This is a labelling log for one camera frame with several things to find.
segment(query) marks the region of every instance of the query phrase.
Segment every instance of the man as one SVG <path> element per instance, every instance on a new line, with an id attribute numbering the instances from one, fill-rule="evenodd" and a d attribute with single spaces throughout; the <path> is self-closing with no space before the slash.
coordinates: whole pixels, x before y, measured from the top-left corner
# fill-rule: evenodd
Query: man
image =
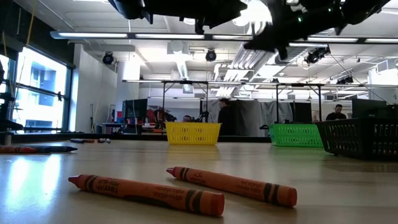
<path id="1" fill-rule="evenodd" d="M 220 136 L 235 135 L 235 117 L 229 103 L 229 99 L 226 98 L 220 99 L 218 102 L 221 109 L 218 113 L 218 122 L 221 123 Z"/>
<path id="2" fill-rule="evenodd" d="M 326 120 L 327 121 L 334 121 L 334 120 L 337 120 L 337 119 L 347 119 L 347 117 L 344 114 L 341 113 L 342 109 L 343 109 L 342 105 L 336 105 L 335 112 L 329 114 L 326 117 Z"/>
<path id="3" fill-rule="evenodd" d="M 185 115 L 185 116 L 182 118 L 182 122 L 192 122 L 192 117 L 189 116 L 189 115 Z"/>

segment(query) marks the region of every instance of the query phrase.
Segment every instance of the basket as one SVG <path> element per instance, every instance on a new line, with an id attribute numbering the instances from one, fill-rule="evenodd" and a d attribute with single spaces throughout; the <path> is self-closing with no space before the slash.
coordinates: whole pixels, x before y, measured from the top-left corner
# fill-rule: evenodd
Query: basket
<path id="1" fill-rule="evenodd" d="M 290 147 L 323 147 L 315 124 L 272 124 L 272 144 Z"/>
<path id="2" fill-rule="evenodd" d="M 169 144 L 215 145 L 221 124 L 166 122 Z"/>
<path id="3" fill-rule="evenodd" d="M 396 119 L 344 119 L 317 126 L 326 152 L 357 159 L 398 159 Z"/>

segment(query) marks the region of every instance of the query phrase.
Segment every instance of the crayon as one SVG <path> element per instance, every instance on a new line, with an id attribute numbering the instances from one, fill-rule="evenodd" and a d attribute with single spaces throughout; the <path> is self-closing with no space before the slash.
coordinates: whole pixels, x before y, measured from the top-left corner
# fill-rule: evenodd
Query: crayon
<path id="1" fill-rule="evenodd" d="M 36 149 L 25 146 L 0 146 L 0 153 L 37 153 Z"/>
<path id="2" fill-rule="evenodd" d="M 213 192 L 86 174 L 68 180 L 82 190 L 141 203 L 212 216 L 224 211 L 224 195 Z"/>
<path id="3" fill-rule="evenodd" d="M 180 180 L 218 190 L 225 190 L 227 192 L 262 200 L 273 205 L 294 207 L 297 203 L 297 191 L 293 187 L 186 167 L 172 167 L 168 168 L 166 171 Z"/>
<path id="4" fill-rule="evenodd" d="M 94 143 L 93 139 L 70 139 L 70 142 L 74 143 Z"/>
<path id="5" fill-rule="evenodd" d="M 71 146 L 27 146 L 36 149 L 38 153 L 46 152 L 72 152 L 77 148 Z"/>

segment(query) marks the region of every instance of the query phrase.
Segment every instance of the window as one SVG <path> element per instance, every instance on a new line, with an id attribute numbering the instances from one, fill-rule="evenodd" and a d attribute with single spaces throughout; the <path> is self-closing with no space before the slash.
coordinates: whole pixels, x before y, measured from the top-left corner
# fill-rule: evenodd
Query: window
<path id="1" fill-rule="evenodd" d="M 12 119 L 27 128 L 67 128 L 62 126 L 67 100 L 56 96 L 65 94 L 67 73 L 66 66 L 24 48 L 18 56 Z"/>
<path id="2" fill-rule="evenodd" d="M 2 64 L 2 69 L 5 71 L 4 72 L 4 79 L 8 78 L 8 62 L 9 59 L 6 56 L 0 55 L 0 61 Z M 6 85 L 2 84 L 0 85 L 0 93 L 5 93 L 6 92 Z"/>

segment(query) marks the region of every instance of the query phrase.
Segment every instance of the black object overhead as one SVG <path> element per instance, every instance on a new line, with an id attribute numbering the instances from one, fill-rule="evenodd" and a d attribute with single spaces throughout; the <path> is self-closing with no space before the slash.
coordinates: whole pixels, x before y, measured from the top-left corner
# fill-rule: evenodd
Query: black object overhead
<path id="1" fill-rule="evenodd" d="M 154 15 L 195 19 L 195 32 L 210 29 L 240 16 L 247 5 L 240 0 L 108 0 L 126 19 L 146 18 L 154 23 Z"/>
<path id="2" fill-rule="evenodd" d="M 324 30 L 335 28 L 336 35 L 348 24 L 359 24 L 377 13 L 389 0 L 299 0 L 306 11 L 293 11 L 283 1 L 267 3 L 272 24 L 267 24 L 261 34 L 244 45 L 245 49 L 279 51 L 281 60 L 287 58 L 289 42 L 304 39 Z"/>

